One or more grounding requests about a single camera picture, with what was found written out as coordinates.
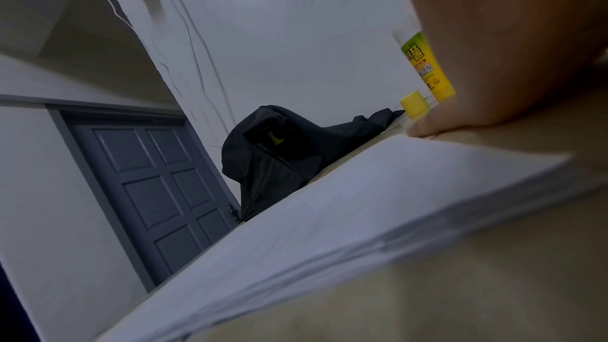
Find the yellow glue stick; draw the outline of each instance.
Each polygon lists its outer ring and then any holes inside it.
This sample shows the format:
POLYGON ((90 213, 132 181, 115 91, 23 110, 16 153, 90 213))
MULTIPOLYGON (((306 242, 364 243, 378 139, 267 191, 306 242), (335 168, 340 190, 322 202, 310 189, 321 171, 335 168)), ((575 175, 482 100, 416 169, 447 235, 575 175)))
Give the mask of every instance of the yellow glue stick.
POLYGON ((393 30, 393 37, 437 102, 456 93, 435 60, 415 15, 403 19, 393 30))

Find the black jacket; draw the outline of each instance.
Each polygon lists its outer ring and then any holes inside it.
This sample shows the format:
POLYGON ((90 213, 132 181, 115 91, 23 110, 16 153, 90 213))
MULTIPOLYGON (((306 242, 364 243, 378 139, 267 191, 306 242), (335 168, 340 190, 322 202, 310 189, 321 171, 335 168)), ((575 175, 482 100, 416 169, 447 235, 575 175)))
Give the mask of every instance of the black jacket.
POLYGON ((278 106, 259 107, 222 146, 222 172, 241 184, 241 220, 302 188, 325 167, 380 134, 403 111, 319 127, 278 106))

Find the gray door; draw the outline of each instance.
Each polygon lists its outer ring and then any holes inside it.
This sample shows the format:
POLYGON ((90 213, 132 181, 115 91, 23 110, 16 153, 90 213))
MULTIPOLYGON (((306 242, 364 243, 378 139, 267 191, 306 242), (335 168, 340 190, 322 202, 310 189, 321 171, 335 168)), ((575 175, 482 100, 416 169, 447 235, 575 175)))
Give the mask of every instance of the gray door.
POLYGON ((156 285, 236 225, 183 122, 66 121, 156 285))

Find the wooden table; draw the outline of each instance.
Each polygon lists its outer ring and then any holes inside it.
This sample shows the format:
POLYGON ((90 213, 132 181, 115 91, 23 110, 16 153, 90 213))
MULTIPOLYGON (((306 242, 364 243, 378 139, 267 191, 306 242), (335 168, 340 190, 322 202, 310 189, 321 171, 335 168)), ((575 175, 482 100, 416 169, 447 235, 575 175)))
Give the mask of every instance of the wooden table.
MULTIPOLYGON (((525 117, 434 140, 571 152, 608 171, 607 67, 525 117)), ((407 122, 391 134, 401 134, 407 122)), ((328 168, 339 167, 360 152, 328 168)), ((608 341, 608 191, 546 209, 194 341, 608 341)))

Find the stack of paper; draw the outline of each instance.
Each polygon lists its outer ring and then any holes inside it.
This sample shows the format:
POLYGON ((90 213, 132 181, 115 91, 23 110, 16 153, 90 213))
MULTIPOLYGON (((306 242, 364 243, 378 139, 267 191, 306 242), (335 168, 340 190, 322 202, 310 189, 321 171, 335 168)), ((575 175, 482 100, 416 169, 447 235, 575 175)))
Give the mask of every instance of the stack of paper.
POLYGON ((598 189, 568 156, 395 136, 259 214, 101 341, 169 341, 598 189))

